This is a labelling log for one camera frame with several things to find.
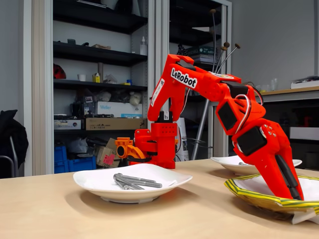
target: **blue plastic crate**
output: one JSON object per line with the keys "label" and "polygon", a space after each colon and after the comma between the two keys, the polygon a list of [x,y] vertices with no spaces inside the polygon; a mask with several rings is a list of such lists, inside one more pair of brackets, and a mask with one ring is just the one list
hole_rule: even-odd
{"label": "blue plastic crate", "polygon": [[54,163],[54,173],[68,173],[68,172],[69,172],[68,161]]}
{"label": "blue plastic crate", "polygon": [[95,156],[89,158],[68,160],[68,162],[70,172],[96,169]]}
{"label": "blue plastic crate", "polygon": [[66,161],[66,148],[65,146],[58,146],[54,148],[54,162]]}

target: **silver screw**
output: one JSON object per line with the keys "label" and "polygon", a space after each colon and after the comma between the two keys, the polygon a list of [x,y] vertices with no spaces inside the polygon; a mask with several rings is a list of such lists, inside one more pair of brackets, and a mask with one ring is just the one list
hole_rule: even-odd
{"label": "silver screw", "polygon": [[145,178],[136,178],[136,177],[131,177],[131,176],[126,176],[126,175],[123,175],[122,173],[116,173],[114,174],[113,178],[115,179],[116,175],[120,175],[121,177],[123,178],[126,178],[127,180],[130,180],[130,181],[143,181],[143,182],[149,182],[149,183],[156,183],[156,181],[154,180],[150,180],[150,179],[145,179]]}
{"label": "silver screw", "polygon": [[128,185],[126,185],[125,183],[122,183],[120,181],[115,180],[115,182],[117,183],[117,185],[120,186],[120,188],[122,188],[123,190],[129,190],[130,187]]}
{"label": "silver screw", "polygon": [[120,181],[120,182],[123,182],[123,183],[129,185],[131,188],[133,188],[133,189],[135,189],[135,190],[144,190],[144,188],[142,188],[142,187],[136,185],[136,183],[133,183],[133,182],[131,182],[131,181],[129,181],[129,180],[127,180],[127,179],[121,177],[120,175],[116,175],[116,176],[115,176],[115,179],[116,179],[117,181]]}
{"label": "silver screw", "polygon": [[135,180],[130,180],[130,182],[132,182],[136,185],[148,186],[148,187],[153,187],[153,188],[161,188],[162,187],[161,183],[150,183],[150,182],[135,181]]}

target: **white plate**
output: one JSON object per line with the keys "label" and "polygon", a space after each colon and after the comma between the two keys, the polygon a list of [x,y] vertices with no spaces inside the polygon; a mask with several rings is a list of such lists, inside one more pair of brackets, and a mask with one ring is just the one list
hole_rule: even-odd
{"label": "white plate", "polygon": [[[145,187],[144,190],[122,190],[113,179],[113,175],[146,178],[162,183],[161,188]],[[83,189],[101,196],[103,200],[117,203],[145,203],[187,183],[193,176],[176,173],[153,164],[135,164],[132,166],[92,171],[80,171],[73,175],[74,181]]]}
{"label": "white plate", "polygon": [[[227,168],[235,173],[235,175],[252,175],[258,174],[258,170],[254,165],[239,165],[240,162],[244,163],[238,155],[231,157],[211,157],[211,160],[221,164],[224,168]],[[293,159],[294,166],[298,166],[302,163],[299,159]]]}

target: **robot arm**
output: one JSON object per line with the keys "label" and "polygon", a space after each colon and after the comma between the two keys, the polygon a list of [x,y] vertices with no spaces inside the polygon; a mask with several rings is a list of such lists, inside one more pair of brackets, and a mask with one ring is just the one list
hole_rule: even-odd
{"label": "robot arm", "polygon": [[[255,89],[241,85],[235,76],[207,72],[193,63],[187,56],[168,55],[148,111],[148,119],[155,121],[152,133],[136,130],[135,147],[151,158],[148,163],[174,168],[177,126],[173,121],[178,120],[185,89],[190,88],[219,103],[216,114],[226,134],[232,135],[234,151],[245,163],[256,166],[276,196],[303,200],[289,140],[279,124],[262,118],[266,110],[256,102]],[[163,116],[160,109],[169,98],[169,114]]]}

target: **table surface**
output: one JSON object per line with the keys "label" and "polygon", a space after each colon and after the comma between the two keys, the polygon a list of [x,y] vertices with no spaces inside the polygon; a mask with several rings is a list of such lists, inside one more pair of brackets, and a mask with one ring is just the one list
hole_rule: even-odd
{"label": "table surface", "polygon": [[315,223],[292,225],[237,198],[224,186],[234,175],[212,160],[179,162],[175,171],[193,179],[140,205],[105,202],[77,186],[73,173],[1,179],[0,238],[318,238]]}

